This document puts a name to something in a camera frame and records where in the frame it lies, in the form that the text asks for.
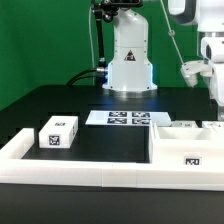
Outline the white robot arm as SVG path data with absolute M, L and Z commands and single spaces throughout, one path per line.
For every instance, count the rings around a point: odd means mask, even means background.
M 108 65 L 103 88 L 120 96 L 154 91 L 153 66 L 147 57 L 148 22 L 133 9 L 152 0 L 103 0 L 114 8 L 114 57 Z M 210 98 L 218 104 L 218 119 L 224 121 L 224 0 L 168 0 L 165 18 L 183 25 L 196 25 L 198 61 L 183 61 L 181 73 L 188 86 L 204 77 Z

